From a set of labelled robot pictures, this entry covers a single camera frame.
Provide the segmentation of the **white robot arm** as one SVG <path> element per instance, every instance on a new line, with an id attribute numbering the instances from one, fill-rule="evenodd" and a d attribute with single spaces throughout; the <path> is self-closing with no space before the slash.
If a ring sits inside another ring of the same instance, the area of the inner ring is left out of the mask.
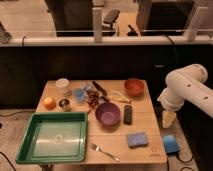
<path id="1" fill-rule="evenodd" d="M 189 101 L 213 118 L 213 90 L 205 85 L 208 79 L 206 68 L 191 64 L 169 72 L 165 78 L 167 87 L 157 100 L 163 107 L 162 126 L 169 128 L 185 101 Z"/>

